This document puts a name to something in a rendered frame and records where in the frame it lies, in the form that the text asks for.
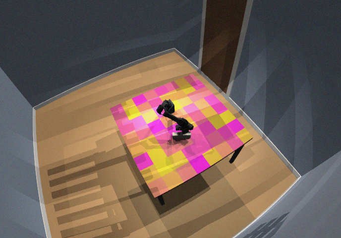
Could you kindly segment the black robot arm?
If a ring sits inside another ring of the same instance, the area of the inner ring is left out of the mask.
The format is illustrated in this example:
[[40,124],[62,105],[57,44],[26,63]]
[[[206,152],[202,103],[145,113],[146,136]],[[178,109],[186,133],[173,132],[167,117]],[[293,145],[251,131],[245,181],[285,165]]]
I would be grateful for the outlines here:
[[182,133],[185,134],[185,133],[188,133],[189,130],[191,131],[194,126],[189,123],[186,119],[184,118],[177,118],[176,116],[170,114],[167,110],[166,110],[166,107],[170,108],[172,106],[171,102],[168,101],[168,100],[164,100],[163,103],[161,105],[158,106],[158,108],[156,109],[157,113],[161,115],[161,112],[163,111],[163,109],[165,110],[164,114],[162,114],[163,116],[165,117],[168,117],[170,118],[171,120],[177,122],[177,124],[179,126],[181,126],[181,130],[182,130]]

